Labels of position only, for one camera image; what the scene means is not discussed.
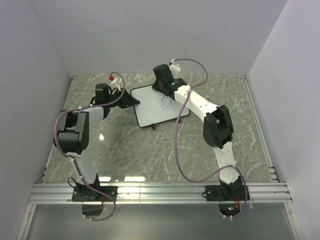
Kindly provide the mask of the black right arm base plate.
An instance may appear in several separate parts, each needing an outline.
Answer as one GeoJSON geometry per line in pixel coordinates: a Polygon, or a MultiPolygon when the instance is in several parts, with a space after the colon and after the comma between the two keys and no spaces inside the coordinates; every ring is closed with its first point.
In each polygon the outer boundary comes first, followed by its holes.
{"type": "Polygon", "coordinates": [[[222,185],[205,185],[204,192],[201,196],[208,202],[250,200],[249,191],[246,191],[244,185],[241,185],[240,188],[234,192],[228,192],[222,185]]]}

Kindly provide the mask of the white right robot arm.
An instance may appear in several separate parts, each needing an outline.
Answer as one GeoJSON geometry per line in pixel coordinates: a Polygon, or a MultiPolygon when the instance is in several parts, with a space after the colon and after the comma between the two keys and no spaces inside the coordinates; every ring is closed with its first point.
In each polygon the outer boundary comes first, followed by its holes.
{"type": "Polygon", "coordinates": [[[178,64],[161,64],[153,68],[155,82],[152,88],[181,103],[182,109],[188,108],[202,121],[202,136],[212,147],[217,163],[220,190],[219,200],[236,200],[246,192],[246,184],[236,167],[233,153],[233,133],[230,111],[227,106],[218,106],[195,92],[194,88],[177,75],[178,64]]]}

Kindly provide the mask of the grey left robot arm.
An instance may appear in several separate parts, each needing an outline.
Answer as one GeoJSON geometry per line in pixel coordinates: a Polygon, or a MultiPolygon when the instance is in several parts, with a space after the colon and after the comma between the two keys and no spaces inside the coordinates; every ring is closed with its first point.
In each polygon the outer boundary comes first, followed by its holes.
{"type": "Polygon", "coordinates": [[[90,124],[104,120],[111,108],[126,109],[140,104],[124,87],[99,83],[89,106],[78,110],[62,110],[54,126],[54,145],[67,157],[76,174],[74,191],[89,201],[100,198],[102,188],[98,173],[93,169],[87,148],[90,124]]]}

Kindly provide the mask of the small black-framed whiteboard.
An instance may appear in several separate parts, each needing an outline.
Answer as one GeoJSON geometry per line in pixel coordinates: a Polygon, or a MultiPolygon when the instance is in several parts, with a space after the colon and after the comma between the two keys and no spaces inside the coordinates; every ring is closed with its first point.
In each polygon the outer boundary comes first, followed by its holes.
{"type": "Polygon", "coordinates": [[[154,90],[151,84],[133,88],[130,95],[139,101],[133,108],[140,128],[155,129],[156,124],[176,120],[183,106],[182,103],[154,90]]]}

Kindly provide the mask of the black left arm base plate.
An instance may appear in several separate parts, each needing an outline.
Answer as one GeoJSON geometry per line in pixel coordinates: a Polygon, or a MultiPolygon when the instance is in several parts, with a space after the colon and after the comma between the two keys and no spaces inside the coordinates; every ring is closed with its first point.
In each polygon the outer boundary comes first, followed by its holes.
{"type": "Polygon", "coordinates": [[[85,185],[76,186],[73,190],[72,202],[111,202],[115,201],[118,194],[117,186],[100,186],[98,190],[105,195],[110,196],[106,197],[103,194],[100,194],[96,191],[89,189],[85,185]]]}

